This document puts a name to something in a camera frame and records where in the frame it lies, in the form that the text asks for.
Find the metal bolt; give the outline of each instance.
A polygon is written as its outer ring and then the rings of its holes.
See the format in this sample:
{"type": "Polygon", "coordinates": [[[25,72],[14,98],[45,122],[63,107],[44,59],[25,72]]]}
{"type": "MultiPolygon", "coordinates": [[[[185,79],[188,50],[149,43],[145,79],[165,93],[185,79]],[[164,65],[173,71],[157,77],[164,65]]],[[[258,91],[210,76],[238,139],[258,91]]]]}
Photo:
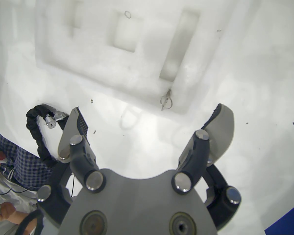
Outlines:
{"type": "Polygon", "coordinates": [[[77,145],[83,141],[83,137],[80,134],[73,135],[70,139],[70,145],[77,145]]]}
{"type": "Polygon", "coordinates": [[[226,189],[226,197],[233,205],[238,205],[241,202],[240,192],[235,187],[228,187],[226,189]]]}
{"type": "Polygon", "coordinates": [[[51,195],[51,187],[49,185],[43,185],[37,192],[37,201],[44,202],[51,195]]]}
{"type": "Polygon", "coordinates": [[[209,139],[209,134],[205,131],[205,130],[202,130],[202,129],[199,129],[196,131],[196,136],[201,139],[201,140],[208,140],[209,139]]]}
{"type": "Polygon", "coordinates": [[[69,158],[69,156],[70,156],[70,150],[63,149],[59,153],[59,157],[61,160],[66,160],[69,158]]]}
{"type": "Polygon", "coordinates": [[[175,183],[175,187],[184,193],[189,191],[192,187],[190,178],[182,172],[179,172],[175,175],[174,183],[175,183]]]}
{"type": "Polygon", "coordinates": [[[103,175],[100,171],[92,172],[86,180],[86,187],[90,191],[95,191],[101,187],[103,183],[103,175]]]}
{"type": "Polygon", "coordinates": [[[82,235],[105,235],[108,228],[106,216],[100,211],[86,214],[81,222],[82,235]]]}

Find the metal ring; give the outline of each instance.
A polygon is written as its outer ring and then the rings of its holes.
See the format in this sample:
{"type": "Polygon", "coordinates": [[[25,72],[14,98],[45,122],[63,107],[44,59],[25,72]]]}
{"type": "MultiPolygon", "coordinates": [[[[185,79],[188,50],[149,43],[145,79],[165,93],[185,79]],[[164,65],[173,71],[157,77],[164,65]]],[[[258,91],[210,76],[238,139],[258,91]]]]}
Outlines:
{"type": "Polygon", "coordinates": [[[125,11],[124,15],[126,18],[130,19],[132,17],[131,13],[129,11],[125,11]]]}
{"type": "Polygon", "coordinates": [[[170,109],[170,108],[172,108],[172,106],[173,106],[173,101],[172,101],[171,98],[166,99],[166,96],[162,96],[161,99],[160,99],[160,104],[161,104],[161,106],[164,106],[165,109],[170,109]],[[166,100],[167,100],[167,101],[168,101],[168,100],[171,101],[171,106],[170,106],[170,107],[165,107],[165,105],[166,105],[166,100]]]}

